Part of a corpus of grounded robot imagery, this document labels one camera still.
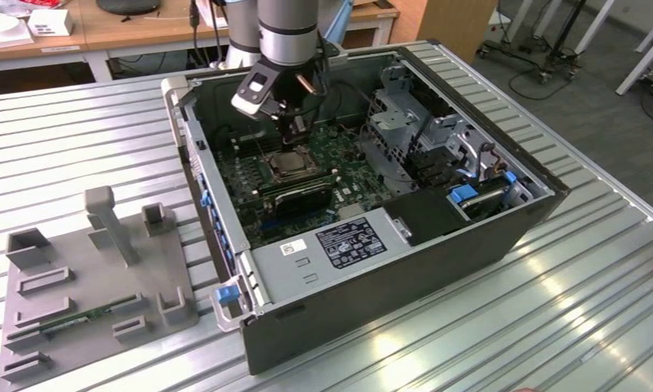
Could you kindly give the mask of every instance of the gray carpet floor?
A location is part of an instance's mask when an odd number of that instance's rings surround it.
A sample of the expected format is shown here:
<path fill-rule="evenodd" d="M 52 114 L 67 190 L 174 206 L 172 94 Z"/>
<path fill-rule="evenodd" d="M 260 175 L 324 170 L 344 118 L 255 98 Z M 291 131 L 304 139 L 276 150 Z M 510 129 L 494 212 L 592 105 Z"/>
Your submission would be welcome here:
<path fill-rule="evenodd" d="M 520 4 L 522 0 L 502 0 L 503 13 L 512 17 Z M 543 5 L 543 0 L 535 2 L 516 42 L 530 36 L 530 26 Z M 572 4 L 564 2 L 544 34 L 552 43 L 571 8 Z M 566 47 L 576 47 L 592 20 L 594 15 L 584 11 Z M 502 53 L 491 53 L 484 59 L 478 58 L 472 66 L 653 206 L 653 121 L 642 109 L 644 88 L 636 85 L 624 96 L 615 94 L 615 89 L 642 58 L 634 49 L 643 38 L 644 34 L 635 34 L 607 23 L 580 58 L 584 68 L 576 79 L 542 101 L 523 98 L 508 88 L 508 80 L 531 65 Z M 539 97 L 551 93 L 566 80 L 558 77 L 542 86 L 536 79 L 520 77 L 514 86 L 524 95 Z M 644 105 L 653 115 L 650 96 L 644 99 Z"/>

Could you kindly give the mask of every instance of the blue latch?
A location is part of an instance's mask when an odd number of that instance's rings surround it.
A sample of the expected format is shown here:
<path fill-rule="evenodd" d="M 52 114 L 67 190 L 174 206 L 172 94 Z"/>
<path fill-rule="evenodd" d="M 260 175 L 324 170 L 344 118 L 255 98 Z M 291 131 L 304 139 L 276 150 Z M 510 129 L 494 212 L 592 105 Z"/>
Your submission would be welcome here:
<path fill-rule="evenodd" d="M 232 301 L 238 301 L 240 299 L 240 288 L 236 284 L 232 286 L 220 287 L 216 291 L 218 302 L 223 305 L 227 305 Z"/>
<path fill-rule="evenodd" d="M 514 174 L 512 171 L 507 171 L 503 176 L 506 177 L 506 180 L 508 181 L 510 184 L 512 184 L 515 181 L 519 180 L 519 177 Z"/>
<path fill-rule="evenodd" d="M 450 196 L 459 204 L 471 198 L 476 198 L 478 195 L 479 192 L 470 184 L 459 186 L 458 188 L 454 188 L 454 190 L 450 191 Z"/>
<path fill-rule="evenodd" d="M 200 206 L 202 207 L 210 207 L 212 206 L 214 202 L 211 200 L 211 192 L 208 189 L 204 190 L 204 195 L 200 197 Z"/>

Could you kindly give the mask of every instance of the white sticker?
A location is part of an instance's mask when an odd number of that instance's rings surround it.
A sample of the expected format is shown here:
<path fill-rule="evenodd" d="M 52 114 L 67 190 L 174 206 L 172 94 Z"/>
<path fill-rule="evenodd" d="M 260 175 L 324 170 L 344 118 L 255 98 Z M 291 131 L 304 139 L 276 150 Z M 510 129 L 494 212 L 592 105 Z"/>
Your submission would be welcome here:
<path fill-rule="evenodd" d="M 79 50 L 80 50 L 80 46 L 74 45 L 71 47 L 46 47 L 44 49 L 42 49 L 42 52 L 54 53 L 55 51 L 79 51 Z"/>
<path fill-rule="evenodd" d="M 284 256 L 292 255 L 296 252 L 304 251 L 307 249 L 307 244 L 304 239 L 299 239 L 291 243 L 284 243 L 282 245 L 282 252 Z"/>

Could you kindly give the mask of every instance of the power supply label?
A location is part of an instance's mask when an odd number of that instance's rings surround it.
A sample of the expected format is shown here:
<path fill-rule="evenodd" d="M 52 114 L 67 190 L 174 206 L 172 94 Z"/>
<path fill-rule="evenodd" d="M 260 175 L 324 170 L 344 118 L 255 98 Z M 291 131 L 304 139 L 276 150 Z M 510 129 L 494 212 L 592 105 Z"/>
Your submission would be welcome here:
<path fill-rule="evenodd" d="M 338 269 L 346 268 L 388 250 L 366 218 L 359 218 L 319 232 L 318 239 L 331 264 Z"/>

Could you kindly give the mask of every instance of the metal table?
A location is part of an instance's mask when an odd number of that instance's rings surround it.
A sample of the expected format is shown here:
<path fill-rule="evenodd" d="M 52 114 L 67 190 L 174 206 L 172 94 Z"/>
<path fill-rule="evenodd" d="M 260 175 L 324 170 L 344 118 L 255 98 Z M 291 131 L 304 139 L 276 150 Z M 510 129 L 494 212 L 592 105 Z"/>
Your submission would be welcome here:
<path fill-rule="evenodd" d="M 218 276 L 160 77 L 0 96 L 0 324 L 7 233 L 86 227 L 78 193 L 99 184 L 119 216 L 174 206 L 203 315 L 30 390 L 653 390 L 653 209 L 444 48 L 410 49 L 574 193 L 502 261 L 260 376 L 211 312 Z"/>

